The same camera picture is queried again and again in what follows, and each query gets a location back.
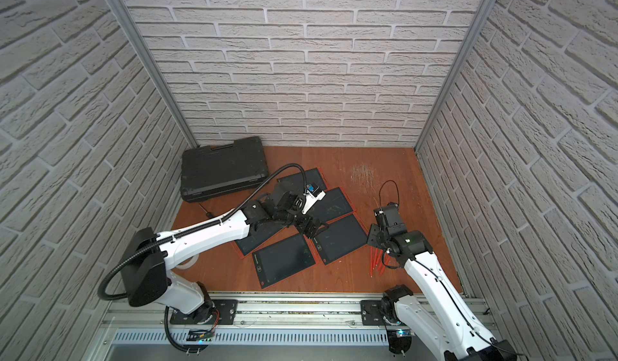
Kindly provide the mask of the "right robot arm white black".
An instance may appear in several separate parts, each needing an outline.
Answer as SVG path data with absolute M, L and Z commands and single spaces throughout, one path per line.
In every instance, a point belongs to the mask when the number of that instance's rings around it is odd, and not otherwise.
M 433 309 L 430 313 L 405 285 L 386 290 L 378 309 L 387 325 L 407 326 L 438 360 L 516 360 L 521 356 L 507 340 L 499 341 L 466 305 L 438 256 L 420 231 L 410 231 L 397 203 L 373 211 L 368 245 L 394 258 Z

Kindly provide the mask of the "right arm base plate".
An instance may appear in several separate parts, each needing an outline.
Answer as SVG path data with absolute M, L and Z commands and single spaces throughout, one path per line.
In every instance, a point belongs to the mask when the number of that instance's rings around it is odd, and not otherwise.
M 362 325 L 365 327 L 380 327 L 386 325 L 381 300 L 361 300 L 360 316 Z

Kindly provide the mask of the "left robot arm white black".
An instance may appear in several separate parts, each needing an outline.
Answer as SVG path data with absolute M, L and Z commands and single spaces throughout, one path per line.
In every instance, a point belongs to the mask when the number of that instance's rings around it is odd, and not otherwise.
M 206 322 L 214 312 L 208 292 L 201 283 L 186 280 L 173 269 L 194 256 L 267 227 L 293 225 L 312 238 L 323 223 L 309 211 L 325 197 L 326 193 L 317 186 L 309 185 L 300 195 L 278 187 L 263 200 L 250 200 L 236 211 L 191 227 L 160 233 L 148 227 L 137 232 L 123 259 L 128 261 L 139 251 L 143 253 L 120 271 L 129 305 L 156 303 L 199 323 Z

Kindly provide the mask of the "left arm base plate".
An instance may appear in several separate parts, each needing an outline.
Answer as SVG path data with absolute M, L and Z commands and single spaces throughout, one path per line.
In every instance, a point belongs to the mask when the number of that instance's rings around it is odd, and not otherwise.
M 215 321 L 219 325 L 232 325 L 236 316 L 238 300 L 215 299 L 207 301 L 206 307 L 199 308 L 191 314 L 183 314 L 172 309 L 170 324 L 172 325 L 207 325 L 212 326 Z

